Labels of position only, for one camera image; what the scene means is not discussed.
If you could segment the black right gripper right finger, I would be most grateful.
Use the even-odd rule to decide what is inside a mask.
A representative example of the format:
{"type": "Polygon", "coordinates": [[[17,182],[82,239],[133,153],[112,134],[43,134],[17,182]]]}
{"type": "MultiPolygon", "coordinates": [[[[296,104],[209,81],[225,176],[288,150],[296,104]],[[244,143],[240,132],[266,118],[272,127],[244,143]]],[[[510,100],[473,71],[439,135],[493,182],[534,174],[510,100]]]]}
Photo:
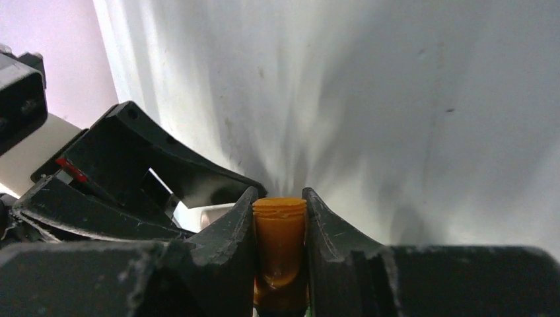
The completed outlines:
{"type": "Polygon", "coordinates": [[[313,316],[558,316],[559,262],[530,246],[389,246],[305,188],[313,316]]]}

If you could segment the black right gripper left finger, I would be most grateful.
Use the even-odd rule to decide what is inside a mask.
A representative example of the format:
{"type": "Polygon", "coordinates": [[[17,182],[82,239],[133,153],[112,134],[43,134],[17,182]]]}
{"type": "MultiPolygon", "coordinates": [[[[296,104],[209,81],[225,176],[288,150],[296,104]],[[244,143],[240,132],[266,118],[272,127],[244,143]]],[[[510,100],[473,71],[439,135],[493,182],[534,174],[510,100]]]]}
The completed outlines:
{"type": "Polygon", "coordinates": [[[185,241],[13,244],[1,251],[1,315],[251,316],[257,198],[248,188],[185,241]]]}

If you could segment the orange water faucet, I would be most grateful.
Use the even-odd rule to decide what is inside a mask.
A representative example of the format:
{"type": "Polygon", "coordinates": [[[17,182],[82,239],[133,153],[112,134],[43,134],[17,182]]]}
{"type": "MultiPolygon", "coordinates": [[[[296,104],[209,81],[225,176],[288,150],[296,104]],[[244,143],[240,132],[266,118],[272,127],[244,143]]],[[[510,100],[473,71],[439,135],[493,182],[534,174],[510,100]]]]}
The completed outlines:
{"type": "Polygon", "coordinates": [[[269,197],[252,205],[258,265],[254,306],[259,316],[304,316],[308,307],[306,200],[269,197]]]}

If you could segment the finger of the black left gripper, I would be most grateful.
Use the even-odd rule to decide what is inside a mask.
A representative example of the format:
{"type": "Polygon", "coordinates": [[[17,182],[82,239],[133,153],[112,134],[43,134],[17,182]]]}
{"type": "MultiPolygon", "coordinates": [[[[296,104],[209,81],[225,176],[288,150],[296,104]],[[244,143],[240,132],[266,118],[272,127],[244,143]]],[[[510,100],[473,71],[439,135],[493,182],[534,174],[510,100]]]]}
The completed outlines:
{"type": "Polygon", "coordinates": [[[183,145],[129,101],[111,107],[57,158],[58,165],[102,199],[125,205],[149,171],[189,208],[236,202],[264,186],[183,145]]]}
{"type": "Polygon", "coordinates": [[[142,220],[96,198],[82,194],[59,178],[48,176],[33,185],[13,205],[14,213],[30,221],[73,234],[110,241],[187,240],[194,233],[142,220]]]}

